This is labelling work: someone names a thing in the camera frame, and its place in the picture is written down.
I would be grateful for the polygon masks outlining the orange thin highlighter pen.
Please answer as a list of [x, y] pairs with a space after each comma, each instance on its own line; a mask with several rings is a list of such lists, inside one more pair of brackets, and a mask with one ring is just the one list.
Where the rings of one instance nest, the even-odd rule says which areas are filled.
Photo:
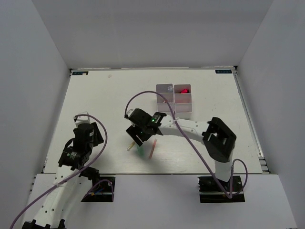
[[157, 139], [155, 139], [154, 142], [153, 142], [153, 145], [152, 145], [152, 148], [151, 148], [151, 151], [150, 151], [150, 154], [149, 154], [149, 159], [151, 159], [152, 156], [153, 156], [156, 144], [157, 144]]

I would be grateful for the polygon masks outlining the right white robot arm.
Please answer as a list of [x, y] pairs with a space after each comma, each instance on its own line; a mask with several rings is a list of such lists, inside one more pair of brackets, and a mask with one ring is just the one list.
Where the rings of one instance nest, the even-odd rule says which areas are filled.
[[186, 136], [203, 144], [215, 161], [216, 186], [227, 190], [232, 185], [232, 154], [236, 135], [220, 118], [213, 117], [205, 123], [173, 118], [160, 112], [149, 115], [140, 108], [131, 109], [124, 117], [131, 122], [126, 132], [138, 146], [153, 135]]

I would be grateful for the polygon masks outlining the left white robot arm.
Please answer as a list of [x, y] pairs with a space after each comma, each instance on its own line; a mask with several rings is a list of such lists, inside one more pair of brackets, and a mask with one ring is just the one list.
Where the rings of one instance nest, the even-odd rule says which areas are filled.
[[74, 138], [66, 143], [58, 161], [54, 189], [46, 195], [34, 219], [23, 223], [23, 229], [66, 228], [65, 208], [71, 204], [71, 198], [76, 196], [76, 189], [83, 183], [89, 190], [100, 187], [99, 170], [85, 165], [93, 148], [104, 142], [97, 123], [77, 122], [73, 132]]

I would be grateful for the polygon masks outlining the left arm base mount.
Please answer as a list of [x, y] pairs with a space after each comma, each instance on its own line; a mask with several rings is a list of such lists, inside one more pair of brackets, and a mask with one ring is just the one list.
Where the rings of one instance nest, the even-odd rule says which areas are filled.
[[99, 180], [102, 180], [95, 188], [89, 191], [83, 199], [82, 202], [90, 203], [112, 203], [114, 201], [114, 190], [115, 190], [115, 180], [116, 177], [100, 176]]

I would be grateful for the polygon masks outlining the green translucent correction tape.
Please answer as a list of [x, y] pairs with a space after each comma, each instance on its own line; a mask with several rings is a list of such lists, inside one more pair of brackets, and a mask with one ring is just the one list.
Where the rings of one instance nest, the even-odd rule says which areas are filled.
[[137, 150], [138, 150], [139, 155], [141, 155], [141, 156], [144, 155], [144, 149], [141, 146], [137, 147]]

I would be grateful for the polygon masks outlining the yellow thin highlighter pen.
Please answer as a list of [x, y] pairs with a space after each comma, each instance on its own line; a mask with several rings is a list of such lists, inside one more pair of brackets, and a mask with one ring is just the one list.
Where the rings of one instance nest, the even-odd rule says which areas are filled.
[[128, 146], [127, 151], [130, 151], [130, 150], [133, 148], [134, 145], [135, 145], [135, 142], [132, 142], [132, 143]]

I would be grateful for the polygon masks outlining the pink black highlighter marker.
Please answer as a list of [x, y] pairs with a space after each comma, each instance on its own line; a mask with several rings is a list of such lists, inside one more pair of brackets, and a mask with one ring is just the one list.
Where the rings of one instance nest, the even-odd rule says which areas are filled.
[[189, 90], [188, 90], [188, 89], [183, 89], [183, 90], [181, 90], [180, 93], [181, 93], [181, 94], [187, 94], [187, 93], [189, 93]]

